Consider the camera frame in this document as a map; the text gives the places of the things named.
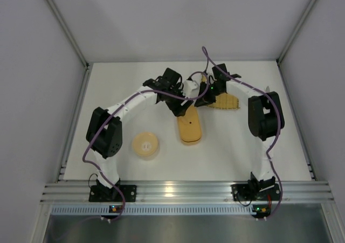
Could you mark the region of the bamboo sushi mat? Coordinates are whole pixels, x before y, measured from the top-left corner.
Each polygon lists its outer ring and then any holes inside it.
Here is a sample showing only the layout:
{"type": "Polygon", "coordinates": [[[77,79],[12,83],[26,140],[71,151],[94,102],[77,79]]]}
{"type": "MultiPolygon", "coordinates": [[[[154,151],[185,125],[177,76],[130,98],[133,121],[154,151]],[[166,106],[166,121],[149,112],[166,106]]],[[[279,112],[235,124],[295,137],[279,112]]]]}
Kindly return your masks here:
{"type": "Polygon", "coordinates": [[[216,102],[207,107],[221,110],[238,110],[240,108],[238,98],[227,92],[216,96],[216,102]]]}

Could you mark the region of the oblong tan box lid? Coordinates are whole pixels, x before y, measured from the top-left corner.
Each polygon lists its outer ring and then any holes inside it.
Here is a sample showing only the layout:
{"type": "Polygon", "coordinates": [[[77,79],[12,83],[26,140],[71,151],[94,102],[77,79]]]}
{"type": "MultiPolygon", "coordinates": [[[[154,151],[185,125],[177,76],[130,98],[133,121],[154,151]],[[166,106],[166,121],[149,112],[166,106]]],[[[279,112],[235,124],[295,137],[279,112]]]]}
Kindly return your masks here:
{"type": "Polygon", "coordinates": [[[190,106],[184,116],[177,118],[178,134],[202,134],[197,108],[190,106]]]}

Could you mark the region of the round tan lid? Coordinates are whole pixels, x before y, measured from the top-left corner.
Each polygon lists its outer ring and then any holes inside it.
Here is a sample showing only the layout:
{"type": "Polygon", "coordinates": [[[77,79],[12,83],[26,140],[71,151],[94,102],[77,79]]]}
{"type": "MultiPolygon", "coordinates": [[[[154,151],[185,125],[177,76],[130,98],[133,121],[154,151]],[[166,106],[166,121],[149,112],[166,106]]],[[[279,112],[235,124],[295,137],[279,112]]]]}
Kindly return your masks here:
{"type": "Polygon", "coordinates": [[[135,135],[132,140],[132,149],[150,149],[159,147],[157,136],[151,132],[143,132],[135,135]]]}

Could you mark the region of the oblong tan lunch box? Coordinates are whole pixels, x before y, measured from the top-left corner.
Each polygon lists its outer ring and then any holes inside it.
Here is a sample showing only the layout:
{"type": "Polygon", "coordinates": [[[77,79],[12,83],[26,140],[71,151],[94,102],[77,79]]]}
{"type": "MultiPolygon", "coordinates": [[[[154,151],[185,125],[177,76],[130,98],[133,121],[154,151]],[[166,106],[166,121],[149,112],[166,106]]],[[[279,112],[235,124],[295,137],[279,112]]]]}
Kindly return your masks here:
{"type": "Polygon", "coordinates": [[[202,134],[183,134],[180,136],[181,142],[184,145],[190,146],[198,144],[202,139],[202,134]]]}

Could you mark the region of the round steel container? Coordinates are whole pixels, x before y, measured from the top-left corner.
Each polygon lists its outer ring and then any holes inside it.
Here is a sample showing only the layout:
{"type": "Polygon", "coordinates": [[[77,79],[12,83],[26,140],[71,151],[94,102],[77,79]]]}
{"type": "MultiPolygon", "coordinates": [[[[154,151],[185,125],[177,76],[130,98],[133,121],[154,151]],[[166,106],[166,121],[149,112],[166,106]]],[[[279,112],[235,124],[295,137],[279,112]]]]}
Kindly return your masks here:
{"type": "Polygon", "coordinates": [[[144,161],[151,161],[153,159],[155,159],[157,156],[158,156],[158,153],[159,153],[159,147],[157,148],[150,148],[150,149],[146,149],[146,150],[143,150],[143,149],[133,149],[135,155],[141,159],[141,160],[144,160],[144,161]]]}

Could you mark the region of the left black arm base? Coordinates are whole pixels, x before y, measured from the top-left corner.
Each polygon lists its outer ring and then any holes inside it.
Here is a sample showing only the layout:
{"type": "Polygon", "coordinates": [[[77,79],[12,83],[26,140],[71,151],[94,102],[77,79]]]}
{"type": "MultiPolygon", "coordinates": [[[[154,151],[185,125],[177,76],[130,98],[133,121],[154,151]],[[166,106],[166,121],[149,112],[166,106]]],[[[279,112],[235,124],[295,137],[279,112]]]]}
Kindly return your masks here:
{"type": "MultiPolygon", "coordinates": [[[[125,202],[135,202],[136,201],[136,185],[119,185],[118,189],[124,196],[125,202]]],[[[121,202],[123,201],[121,194],[115,188],[108,188],[106,186],[93,185],[91,186],[89,193],[89,202],[121,202]]]]}

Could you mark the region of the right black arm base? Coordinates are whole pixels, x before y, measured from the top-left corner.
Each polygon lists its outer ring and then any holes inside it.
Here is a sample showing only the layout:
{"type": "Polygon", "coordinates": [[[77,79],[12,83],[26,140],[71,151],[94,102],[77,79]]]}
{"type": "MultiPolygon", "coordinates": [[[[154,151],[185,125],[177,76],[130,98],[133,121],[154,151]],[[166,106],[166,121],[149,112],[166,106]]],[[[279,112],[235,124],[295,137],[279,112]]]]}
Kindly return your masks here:
{"type": "Polygon", "coordinates": [[[278,201],[281,196],[278,184],[265,189],[250,189],[248,184],[240,183],[231,185],[231,192],[235,201],[241,203],[250,201],[268,201],[268,196],[272,201],[278,201]]]}

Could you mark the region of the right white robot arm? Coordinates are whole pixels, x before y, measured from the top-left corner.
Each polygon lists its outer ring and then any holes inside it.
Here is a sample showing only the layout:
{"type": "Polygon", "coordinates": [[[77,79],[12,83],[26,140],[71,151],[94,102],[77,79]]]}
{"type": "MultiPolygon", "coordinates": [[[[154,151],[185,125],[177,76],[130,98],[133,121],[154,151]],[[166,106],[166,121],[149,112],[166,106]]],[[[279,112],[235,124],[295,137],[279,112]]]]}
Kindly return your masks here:
{"type": "Polygon", "coordinates": [[[280,178],[270,155],[285,126],[279,94],[264,92],[244,82],[240,75],[230,74],[225,64],[215,65],[211,75],[201,78],[199,94],[202,96],[196,100],[196,107],[216,103],[220,95],[232,95],[247,107],[247,126],[255,139],[247,195],[255,199],[279,184],[280,178]]]}

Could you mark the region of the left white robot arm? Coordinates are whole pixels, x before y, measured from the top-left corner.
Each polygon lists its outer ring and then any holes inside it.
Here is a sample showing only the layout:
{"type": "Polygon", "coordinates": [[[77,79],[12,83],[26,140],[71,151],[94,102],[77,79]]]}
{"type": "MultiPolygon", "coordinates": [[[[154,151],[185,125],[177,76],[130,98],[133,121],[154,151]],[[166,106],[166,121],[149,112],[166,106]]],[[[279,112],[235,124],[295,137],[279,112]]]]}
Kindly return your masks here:
{"type": "Polygon", "coordinates": [[[96,168],[97,186],[106,191],[119,187],[120,177],[113,158],[122,147],[123,128],[133,117],[159,102],[164,102],[175,117],[184,116],[195,100],[192,94],[197,87],[192,78],[183,80],[179,73],[167,68],[159,77],[144,81],[121,102],[96,108],[87,129],[88,146],[82,161],[96,168]]]}

